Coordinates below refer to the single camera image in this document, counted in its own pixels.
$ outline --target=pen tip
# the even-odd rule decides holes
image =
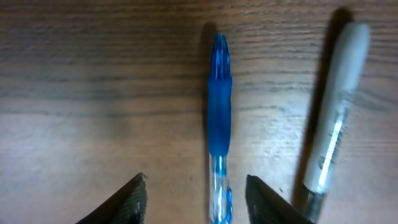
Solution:
[[[214,79],[230,77],[229,67],[229,51],[226,38],[223,34],[217,34],[211,52],[210,75]]]

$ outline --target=brown wooden tabletop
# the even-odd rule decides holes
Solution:
[[[0,3],[1,224],[75,223],[138,172],[146,224],[207,223],[216,32],[234,79],[234,223],[249,223],[247,174],[291,201],[340,6],[372,42],[320,223],[397,223],[397,1],[35,2]]]

